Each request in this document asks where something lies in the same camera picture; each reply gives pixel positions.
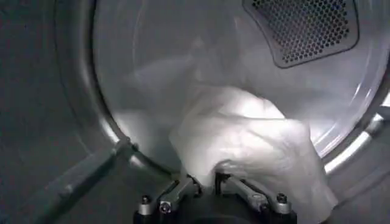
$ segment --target metal screw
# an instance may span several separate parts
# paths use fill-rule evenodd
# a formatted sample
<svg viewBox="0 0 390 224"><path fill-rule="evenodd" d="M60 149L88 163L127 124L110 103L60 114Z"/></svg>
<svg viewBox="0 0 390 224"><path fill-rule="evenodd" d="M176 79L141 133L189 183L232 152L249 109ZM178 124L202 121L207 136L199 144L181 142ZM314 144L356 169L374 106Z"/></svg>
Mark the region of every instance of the metal screw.
<svg viewBox="0 0 390 224"><path fill-rule="evenodd" d="M160 205L160 211L163 214L167 214L171 212L171 205L169 205L167 202L164 202Z"/></svg>
<svg viewBox="0 0 390 224"><path fill-rule="evenodd" d="M276 200L281 203L281 204L287 204L287 196L285 196L284 194L282 193L279 193L277 196L276 196Z"/></svg>
<svg viewBox="0 0 390 224"><path fill-rule="evenodd" d="M147 204L149 204L151 201L152 201L152 200L151 200L150 196L148 196L148 195L142 196L142 205L147 205Z"/></svg>

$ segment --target stainless steel drum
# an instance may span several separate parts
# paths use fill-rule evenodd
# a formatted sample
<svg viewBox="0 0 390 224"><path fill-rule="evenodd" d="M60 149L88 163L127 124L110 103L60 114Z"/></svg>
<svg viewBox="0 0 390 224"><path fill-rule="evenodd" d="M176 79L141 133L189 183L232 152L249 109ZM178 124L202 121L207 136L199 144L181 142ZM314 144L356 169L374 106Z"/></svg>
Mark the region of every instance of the stainless steel drum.
<svg viewBox="0 0 390 224"><path fill-rule="evenodd" d="M131 223L141 195L180 171L168 135L196 82L310 126L340 201L330 223L389 223L389 12L388 0L0 1L0 223Z"/></svg>

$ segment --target perforated vent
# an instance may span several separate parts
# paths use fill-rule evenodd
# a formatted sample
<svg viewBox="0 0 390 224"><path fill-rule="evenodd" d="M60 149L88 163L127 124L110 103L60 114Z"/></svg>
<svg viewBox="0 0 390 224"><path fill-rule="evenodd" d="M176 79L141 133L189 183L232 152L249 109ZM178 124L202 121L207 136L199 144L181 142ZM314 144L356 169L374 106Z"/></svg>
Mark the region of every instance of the perforated vent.
<svg viewBox="0 0 390 224"><path fill-rule="evenodd" d="M280 67L345 51L358 41L352 0L250 0L244 6L261 26Z"/></svg>

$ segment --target metal bracket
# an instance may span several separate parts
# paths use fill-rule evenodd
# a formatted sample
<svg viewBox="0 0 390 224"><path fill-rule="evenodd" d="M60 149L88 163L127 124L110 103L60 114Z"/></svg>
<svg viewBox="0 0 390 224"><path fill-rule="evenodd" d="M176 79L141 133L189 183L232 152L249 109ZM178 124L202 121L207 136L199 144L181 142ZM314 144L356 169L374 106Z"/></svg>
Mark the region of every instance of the metal bracket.
<svg viewBox="0 0 390 224"><path fill-rule="evenodd" d="M179 184L171 191L160 198L160 212L169 214L179 207L179 203L185 195L194 196L198 191L198 186L191 177L182 177Z"/></svg>

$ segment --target white fabric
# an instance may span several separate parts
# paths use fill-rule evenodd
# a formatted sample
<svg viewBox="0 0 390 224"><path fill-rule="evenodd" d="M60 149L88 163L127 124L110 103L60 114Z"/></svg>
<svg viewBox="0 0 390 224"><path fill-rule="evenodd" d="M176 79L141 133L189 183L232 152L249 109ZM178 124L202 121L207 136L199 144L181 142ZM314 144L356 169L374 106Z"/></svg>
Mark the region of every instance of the white fabric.
<svg viewBox="0 0 390 224"><path fill-rule="evenodd" d="M307 125L238 88L198 86L170 140L188 174L211 188L215 170L257 180L292 202L299 223L325 220L337 204Z"/></svg>

